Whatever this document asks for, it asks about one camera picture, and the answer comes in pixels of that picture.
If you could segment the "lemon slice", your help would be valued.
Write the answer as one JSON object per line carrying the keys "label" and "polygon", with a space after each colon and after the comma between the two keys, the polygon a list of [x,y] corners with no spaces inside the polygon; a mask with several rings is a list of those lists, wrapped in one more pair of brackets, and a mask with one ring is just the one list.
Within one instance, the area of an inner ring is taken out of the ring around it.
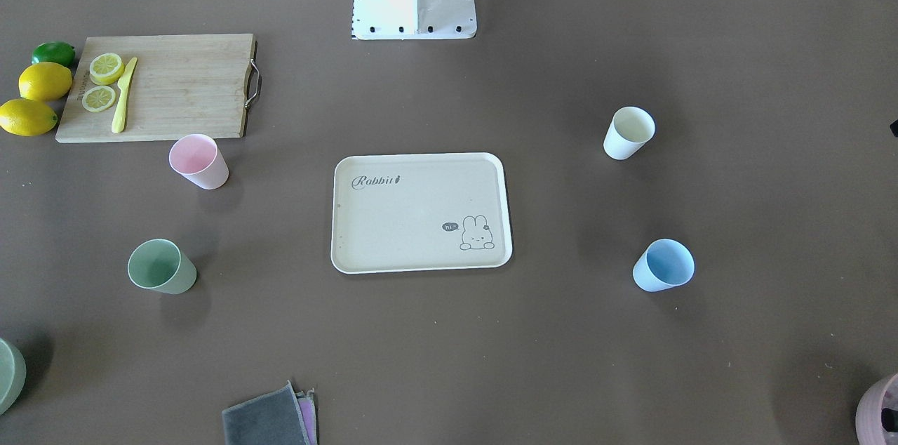
{"label": "lemon slice", "polygon": [[81,106],[87,112],[97,113],[116,104],[116,91],[110,86],[93,87],[81,96]]}
{"label": "lemon slice", "polygon": [[89,64],[88,74],[96,86],[110,86],[124,74],[125,62],[116,53],[103,53]]}

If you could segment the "pink cup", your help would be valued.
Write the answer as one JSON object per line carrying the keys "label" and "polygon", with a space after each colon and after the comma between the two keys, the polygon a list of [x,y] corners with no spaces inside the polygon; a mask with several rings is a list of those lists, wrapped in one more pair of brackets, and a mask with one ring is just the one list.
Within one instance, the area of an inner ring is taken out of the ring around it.
{"label": "pink cup", "polygon": [[170,149],[168,163],[176,173],[205,190],[217,189],[229,178],[225,158],[214,139],[204,134],[180,138]]}

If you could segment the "white cup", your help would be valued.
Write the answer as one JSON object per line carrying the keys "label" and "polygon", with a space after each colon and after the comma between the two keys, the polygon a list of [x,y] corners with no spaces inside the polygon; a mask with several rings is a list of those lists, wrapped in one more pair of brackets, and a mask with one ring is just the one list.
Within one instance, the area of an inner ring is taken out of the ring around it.
{"label": "white cup", "polygon": [[635,106],[622,107],[612,117],[603,149],[612,159],[629,159],[654,135],[655,121],[647,110]]}

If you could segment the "wooden cutting board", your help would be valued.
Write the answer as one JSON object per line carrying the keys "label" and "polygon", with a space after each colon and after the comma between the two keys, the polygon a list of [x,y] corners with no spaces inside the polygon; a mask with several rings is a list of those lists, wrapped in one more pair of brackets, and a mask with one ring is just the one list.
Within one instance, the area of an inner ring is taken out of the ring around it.
{"label": "wooden cutting board", "polygon": [[[73,86],[55,131],[59,143],[177,140],[202,133],[215,139],[245,132],[257,40],[253,34],[90,36],[81,48]],[[93,87],[89,65],[102,53],[137,58],[125,128],[110,128],[114,112],[81,106]]]}

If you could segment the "yellow plastic knife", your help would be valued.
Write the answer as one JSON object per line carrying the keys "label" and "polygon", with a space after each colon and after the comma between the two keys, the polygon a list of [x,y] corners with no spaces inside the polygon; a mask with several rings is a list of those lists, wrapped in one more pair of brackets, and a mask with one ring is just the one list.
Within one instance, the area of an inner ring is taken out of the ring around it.
{"label": "yellow plastic knife", "polygon": [[113,133],[121,133],[125,129],[128,94],[134,70],[137,67],[137,63],[137,57],[131,58],[128,61],[128,64],[125,65],[123,74],[121,75],[121,77],[119,77],[118,81],[116,81],[116,86],[118,86],[119,88],[119,97],[118,100],[116,100],[116,108],[113,115],[112,124],[110,124],[110,130]]}

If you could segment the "pink folded cloth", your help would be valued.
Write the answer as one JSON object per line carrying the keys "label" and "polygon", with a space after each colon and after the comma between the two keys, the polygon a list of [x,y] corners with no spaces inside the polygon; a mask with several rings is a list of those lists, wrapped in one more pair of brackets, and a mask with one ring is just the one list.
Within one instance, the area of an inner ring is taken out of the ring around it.
{"label": "pink folded cloth", "polygon": [[302,416],[305,444],[317,445],[319,441],[315,389],[299,391],[295,396]]}

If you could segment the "green lime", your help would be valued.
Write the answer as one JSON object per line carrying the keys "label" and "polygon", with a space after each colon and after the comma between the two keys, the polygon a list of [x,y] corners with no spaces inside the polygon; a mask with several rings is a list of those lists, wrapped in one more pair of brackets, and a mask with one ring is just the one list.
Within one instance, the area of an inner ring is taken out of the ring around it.
{"label": "green lime", "polygon": [[76,49],[73,45],[60,41],[49,41],[36,46],[32,51],[32,64],[55,63],[62,67],[71,67],[76,61]]}

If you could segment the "lower whole lemon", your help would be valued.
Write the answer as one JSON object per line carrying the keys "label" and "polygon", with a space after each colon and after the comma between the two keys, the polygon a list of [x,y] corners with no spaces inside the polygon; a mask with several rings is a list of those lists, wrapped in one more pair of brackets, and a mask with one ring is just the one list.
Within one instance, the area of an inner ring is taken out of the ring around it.
{"label": "lower whole lemon", "polygon": [[1,106],[2,129],[13,135],[35,137],[51,131],[57,124],[57,113],[44,102],[18,98]]}

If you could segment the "green cup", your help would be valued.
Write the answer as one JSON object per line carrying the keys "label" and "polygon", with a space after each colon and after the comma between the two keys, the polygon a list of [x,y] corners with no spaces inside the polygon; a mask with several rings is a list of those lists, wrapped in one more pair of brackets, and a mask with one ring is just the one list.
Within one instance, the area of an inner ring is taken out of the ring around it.
{"label": "green cup", "polygon": [[135,248],[126,272],[138,288],[173,295],[188,291],[198,278],[192,261],[167,239],[151,239]]}

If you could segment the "lower lemon slice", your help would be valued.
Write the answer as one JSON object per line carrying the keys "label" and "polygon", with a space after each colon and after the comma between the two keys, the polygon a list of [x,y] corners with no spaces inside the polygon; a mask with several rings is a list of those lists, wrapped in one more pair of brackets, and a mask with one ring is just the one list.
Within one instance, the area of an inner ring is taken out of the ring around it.
{"label": "lower lemon slice", "polygon": [[110,86],[93,87],[81,96],[81,106],[87,112],[97,113],[116,104],[116,91]]}

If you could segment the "whole lemon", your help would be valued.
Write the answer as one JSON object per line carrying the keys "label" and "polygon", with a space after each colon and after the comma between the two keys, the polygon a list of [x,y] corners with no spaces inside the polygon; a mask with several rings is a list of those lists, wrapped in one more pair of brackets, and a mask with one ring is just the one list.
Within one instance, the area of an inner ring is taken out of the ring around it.
{"label": "whole lemon", "polygon": [[67,96],[72,83],[70,68],[53,62],[39,62],[22,71],[18,89],[22,98],[53,102]]}
{"label": "whole lemon", "polygon": [[13,135],[35,137],[51,131],[57,124],[57,113],[44,102],[18,98],[1,106],[2,129]]}

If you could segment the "upper lemon slice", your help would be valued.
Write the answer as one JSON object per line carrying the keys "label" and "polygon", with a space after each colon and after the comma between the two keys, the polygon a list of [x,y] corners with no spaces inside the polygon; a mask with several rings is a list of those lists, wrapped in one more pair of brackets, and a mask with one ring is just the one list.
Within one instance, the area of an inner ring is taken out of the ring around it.
{"label": "upper lemon slice", "polygon": [[88,74],[96,86],[110,86],[124,74],[125,62],[116,53],[103,53],[89,64]]}

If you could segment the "blue cup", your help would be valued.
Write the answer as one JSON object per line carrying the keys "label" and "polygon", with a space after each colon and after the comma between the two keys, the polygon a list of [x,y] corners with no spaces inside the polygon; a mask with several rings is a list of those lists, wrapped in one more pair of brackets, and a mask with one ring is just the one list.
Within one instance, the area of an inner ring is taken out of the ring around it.
{"label": "blue cup", "polygon": [[632,277],[643,291],[658,292],[686,284],[694,272],[694,257],[684,244],[658,239],[641,254],[632,269]]}

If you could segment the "pink mixing bowl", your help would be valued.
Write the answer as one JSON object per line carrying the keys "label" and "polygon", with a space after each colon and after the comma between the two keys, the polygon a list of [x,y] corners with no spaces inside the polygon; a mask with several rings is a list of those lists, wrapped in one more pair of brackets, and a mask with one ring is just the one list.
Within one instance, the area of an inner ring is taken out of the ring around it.
{"label": "pink mixing bowl", "polygon": [[897,444],[897,374],[870,387],[857,405],[855,429],[859,444]]}

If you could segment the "grey folded cloth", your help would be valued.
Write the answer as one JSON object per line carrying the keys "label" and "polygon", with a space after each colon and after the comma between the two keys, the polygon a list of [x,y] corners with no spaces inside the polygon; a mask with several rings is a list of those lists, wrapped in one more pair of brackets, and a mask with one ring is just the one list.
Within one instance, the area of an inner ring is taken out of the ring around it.
{"label": "grey folded cloth", "polygon": [[290,382],[222,411],[227,444],[305,444],[302,416]]}

